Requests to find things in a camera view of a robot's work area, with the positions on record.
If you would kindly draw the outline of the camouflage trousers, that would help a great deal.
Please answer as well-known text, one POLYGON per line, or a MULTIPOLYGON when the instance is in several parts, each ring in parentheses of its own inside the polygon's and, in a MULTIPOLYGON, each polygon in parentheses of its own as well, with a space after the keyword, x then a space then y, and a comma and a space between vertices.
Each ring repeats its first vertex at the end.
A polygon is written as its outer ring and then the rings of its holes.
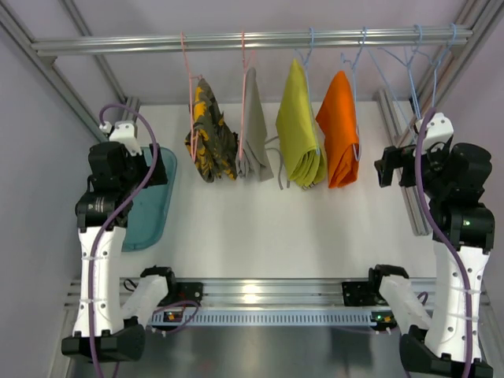
POLYGON ((236 155, 238 134, 232 132, 225 123, 215 94, 205 79, 200 79, 195 89, 193 101, 193 136, 188 133, 185 145, 191 153, 191 142, 195 149, 195 168, 201 178, 212 183, 226 176, 236 180, 236 155))

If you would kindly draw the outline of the pink wire hanger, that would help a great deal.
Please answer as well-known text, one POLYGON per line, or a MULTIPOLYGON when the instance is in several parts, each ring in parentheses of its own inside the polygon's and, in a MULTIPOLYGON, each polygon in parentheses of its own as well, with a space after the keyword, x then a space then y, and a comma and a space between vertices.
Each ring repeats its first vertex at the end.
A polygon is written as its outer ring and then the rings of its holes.
POLYGON ((241 107, 241 119, 240 119, 239 150, 238 150, 238 156, 240 161, 243 159, 243 141, 245 134, 246 75, 249 69, 250 61, 254 55, 253 51, 250 53, 250 56, 246 55, 246 36, 244 30, 241 31, 241 52, 242 52, 242 64, 243 64, 243 81, 242 81, 242 107, 241 107))
POLYGON ((191 159, 195 163, 197 157, 197 145, 198 145, 198 134, 195 133, 194 128, 194 105, 193 105, 193 80, 199 80, 200 76, 194 76, 192 74, 189 61, 187 59, 185 34, 180 33, 180 45, 183 53, 184 66, 187 72, 188 89, 189 89, 189 112, 190 112, 190 153, 191 159))

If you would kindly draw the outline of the grey trousers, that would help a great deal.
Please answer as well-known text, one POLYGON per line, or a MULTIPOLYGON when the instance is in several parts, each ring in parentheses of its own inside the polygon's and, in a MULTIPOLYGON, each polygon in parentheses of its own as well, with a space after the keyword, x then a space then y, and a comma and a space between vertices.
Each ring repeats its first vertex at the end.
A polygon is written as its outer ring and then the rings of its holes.
POLYGON ((238 176, 255 177, 258 182, 274 178, 274 173, 267 155, 267 127, 262 109, 255 68, 249 68, 246 75, 245 97, 245 134, 243 141, 243 159, 238 152, 235 165, 238 176))

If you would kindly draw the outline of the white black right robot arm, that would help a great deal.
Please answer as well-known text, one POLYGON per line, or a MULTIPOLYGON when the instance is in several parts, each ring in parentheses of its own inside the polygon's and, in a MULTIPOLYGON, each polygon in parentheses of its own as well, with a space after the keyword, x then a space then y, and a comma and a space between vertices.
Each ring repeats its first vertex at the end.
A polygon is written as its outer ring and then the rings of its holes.
POLYGON ((494 246, 495 218, 482 203, 491 154, 471 143, 436 143, 420 158, 414 146, 384 149, 374 165, 381 187, 402 170, 402 187, 424 190, 422 208, 432 227, 435 306, 429 313, 402 267, 369 271, 376 293, 390 306, 401 332, 399 354, 407 372, 444 377, 492 377, 483 360, 478 322, 481 284, 494 246))

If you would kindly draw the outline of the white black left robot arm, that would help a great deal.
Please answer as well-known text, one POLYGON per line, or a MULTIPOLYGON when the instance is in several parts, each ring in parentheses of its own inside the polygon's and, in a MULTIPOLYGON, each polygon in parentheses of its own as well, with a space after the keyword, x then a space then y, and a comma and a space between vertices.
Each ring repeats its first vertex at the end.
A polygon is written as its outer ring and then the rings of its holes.
POLYGON ((176 277, 169 267, 146 268, 126 303, 120 303, 117 270, 128 230, 133 199, 145 187, 168 182, 161 148, 130 152, 119 142, 90 148, 91 174, 76 204, 81 245, 80 301, 72 334, 61 341, 69 358, 92 363, 138 361, 145 348, 146 326, 154 310, 173 294, 176 277))

